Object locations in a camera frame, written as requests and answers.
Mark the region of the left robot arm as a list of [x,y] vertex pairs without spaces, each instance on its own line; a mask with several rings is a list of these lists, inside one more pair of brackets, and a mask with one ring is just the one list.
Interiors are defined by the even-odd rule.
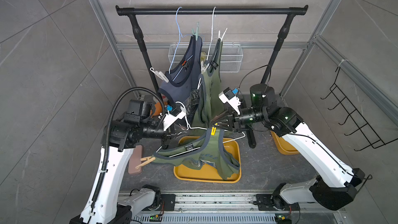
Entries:
[[[143,91],[151,94],[161,105],[161,115],[153,119],[151,103],[131,100],[128,111],[115,119],[121,101],[130,93]],[[101,161],[87,204],[71,224],[128,224],[133,216],[146,208],[162,205],[158,187],[144,186],[131,195],[127,204],[118,203],[123,175],[137,143],[142,139],[159,139],[166,148],[176,135],[166,123],[167,107],[157,93],[145,87],[124,91],[115,101],[104,129]]]

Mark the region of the wooden clothespin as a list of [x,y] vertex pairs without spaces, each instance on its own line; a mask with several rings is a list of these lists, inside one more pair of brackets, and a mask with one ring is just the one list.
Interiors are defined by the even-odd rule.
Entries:
[[154,162],[155,159],[156,159],[156,157],[153,157],[153,156],[141,158],[141,163],[139,165],[137,165],[135,168],[136,169],[142,168],[143,166],[146,166],[146,165]]

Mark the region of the yellow clothespin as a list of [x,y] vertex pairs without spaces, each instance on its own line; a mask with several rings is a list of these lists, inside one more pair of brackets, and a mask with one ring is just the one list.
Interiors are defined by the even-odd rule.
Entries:
[[217,131],[217,128],[216,127],[212,127],[211,135],[214,136],[216,131]]

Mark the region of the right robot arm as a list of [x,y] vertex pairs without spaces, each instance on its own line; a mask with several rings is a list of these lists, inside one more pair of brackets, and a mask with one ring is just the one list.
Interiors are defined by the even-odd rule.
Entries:
[[271,196],[273,208],[284,210],[292,204],[316,202],[336,211],[351,203],[373,178],[339,159],[313,134],[296,111],[279,106],[272,87],[267,84],[251,86],[250,107],[242,107],[238,93],[238,88],[227,88],[219,93],[221,102],[229,107],[211,121],[212,126],[241,132],[245,126],[262,123],[292,145],[318,173],[314,179],[305,182],[281,183]]

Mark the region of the green tank top printed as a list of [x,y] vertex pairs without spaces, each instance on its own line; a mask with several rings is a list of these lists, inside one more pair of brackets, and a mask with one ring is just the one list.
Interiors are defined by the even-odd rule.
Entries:
[[223,180],[238,173],[240,162],[223,145],[224,130],[217,129],[214,136],[212,128],[195,139],[188,139],[181,145],[170,149],[160,149],[153,153],[154,163],[171,164],[175,167],[184,165],[193,170],[200,170],[203,165],[215,168]]

